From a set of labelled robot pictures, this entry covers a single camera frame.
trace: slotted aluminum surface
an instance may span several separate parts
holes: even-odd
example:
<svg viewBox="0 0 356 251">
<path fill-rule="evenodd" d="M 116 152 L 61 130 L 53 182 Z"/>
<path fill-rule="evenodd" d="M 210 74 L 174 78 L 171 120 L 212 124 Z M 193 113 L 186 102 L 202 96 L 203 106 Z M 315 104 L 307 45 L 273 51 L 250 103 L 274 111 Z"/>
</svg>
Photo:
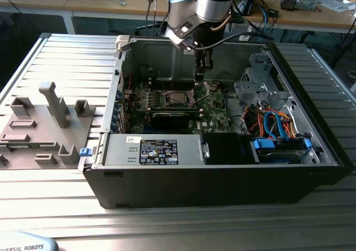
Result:
<svg viewBox="0 0 356 251">
<path fill-rule="evenodd" d="M 356 163 L 356 99 L 315 50 L 276 44 L 333 134 Z"/>
<path fill-rule="evenodd" d="M 83 97 L 97 106 L 87 143 L 94 146 L 115 61 L 114 42 L 115 37 L 78 35 L 39 40 L 27 58 L 28 68 L 20 68 L 13 88 L 0 94 L 7 97 L 0 125 L 11 114 L 8 102 L 14 93 L 43 102 L 32 91 L 42 80 L 58 80 L 58 95 L 66 101 Z M 355 174 L 293 205 L 106 210 L 77 170 L 0 171 L 0 209 L 0 231 L 52 237 L 61 251 L 356 248 Z"/>
</svg>

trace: blue clip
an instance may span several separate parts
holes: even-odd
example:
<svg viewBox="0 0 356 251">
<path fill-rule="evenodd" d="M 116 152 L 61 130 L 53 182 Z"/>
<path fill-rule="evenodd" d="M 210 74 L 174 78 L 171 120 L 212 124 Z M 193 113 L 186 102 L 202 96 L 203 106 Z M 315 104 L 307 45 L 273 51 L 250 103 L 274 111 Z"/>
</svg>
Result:
<svg viewBox="0 0 356 251">
<path fill-rule="evenodd" d="M 305 139 L 304 144 L 305 144 L 306 148 L 308 148 L 308 149 L 312 148 L 312 143 L 310 142 L 309 139 Z"/>
<path fill-rule="evenodd" d="M 93 155 L 93 150 L 91 148 L 81 148 L 79 152 L 80 157 L 89 157 Z"/>
<path fill-rule="evenodd" d="M 254 140 L 255 149 L 275 149 L 273 140 L 257 138 Z"/>
</svg>

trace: motherboard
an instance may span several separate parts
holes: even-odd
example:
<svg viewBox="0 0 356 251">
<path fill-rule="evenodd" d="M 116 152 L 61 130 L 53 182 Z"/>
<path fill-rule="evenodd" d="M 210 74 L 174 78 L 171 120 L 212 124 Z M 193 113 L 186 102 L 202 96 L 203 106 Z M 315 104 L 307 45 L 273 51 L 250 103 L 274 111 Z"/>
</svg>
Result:
<svg viewBox="0 0 356 251">
<path fill-rule="evenodd" d="M 231 123 L 218 82 L 149 79 L 125 91 L 127 132 L 200 134 L 229 132 Z"/>
</svg>

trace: power supply label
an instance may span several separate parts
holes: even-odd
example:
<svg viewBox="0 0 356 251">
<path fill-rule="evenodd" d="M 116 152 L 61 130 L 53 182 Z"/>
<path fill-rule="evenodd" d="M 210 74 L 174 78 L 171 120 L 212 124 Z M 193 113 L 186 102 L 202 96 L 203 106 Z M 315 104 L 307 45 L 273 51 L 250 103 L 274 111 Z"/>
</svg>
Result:
<svg viewBox="0 0 356 251">
<path fill-rule="evenodd" d="M 141 165 L 178 165 L 177 140 L 141 140 Z"/>
</svg>

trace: gray 3d-printed holder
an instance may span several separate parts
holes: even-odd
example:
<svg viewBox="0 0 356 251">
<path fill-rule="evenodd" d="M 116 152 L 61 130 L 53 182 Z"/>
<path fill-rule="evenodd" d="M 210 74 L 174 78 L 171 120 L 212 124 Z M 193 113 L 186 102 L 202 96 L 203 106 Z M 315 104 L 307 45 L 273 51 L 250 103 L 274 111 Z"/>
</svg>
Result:
<svg viewBox="0 0 356 251">
<path fill-rule="evenodd" d="M 10 104 L 10 108 L 13 113 L 20 119 L 23 117 L 29 117 L 26 109 L 33 108 L 32 103 L 28 97 L 16 97 Z"/>
<path fill-rule="evenodd" d="M 3 165 L 3 166 L 6 166 L 8 163 L 8 160 L 5 156 L 3 155 L 0 155 L 0 164 Z"/>
<path fill-rule="evenodd" d="M 65 128 L 69 125 L 69 121 L 66 118 L 66 111 L 60 104 L 60 101 L 55 93 L 56 84 L 54 82 L 43 82 L 39 87 L 39 92 L 43 94 L 51 108 L 51 113 L 58 122 L 60 128 Z"/>
<path fill-rule="evenodd" d="M 53 154 L 36 154 L 34 159 L 38 165 L 56 165 L 57 159 Z"/>
<path fill-rule="evenodd" d="M 79 162 L 79 153 L 74 145 L 71 147 L 71 151 L 68 153 L 65 146 L 62 145 L 58 156 L 62 159 L 63 163 L 66 165 L 77 165 Z"/>
<path fill-rule="evenodd" d="M 78 150 L 85 146 L 95 107 L 85 100 L 68 106 L 64 101 L 62 104 L 58 101 L 62 113 L 66 112 L 65 109 L 68 111 L 65 114 L 68 126 L 60 128 L 47 105 L 32 105 L 22 97 L 15 102 L 16 106 L 21 106 L 15 107 L 15 111 L 21 109 L 18 112 L 21 115 L 13 114 L 0 134 L 0 154 L 6 158 L 5 162 L 0 158 L 0 165 L 5 165 L 1 169 L 76 168 L 80 159 Z"/>
</svg>

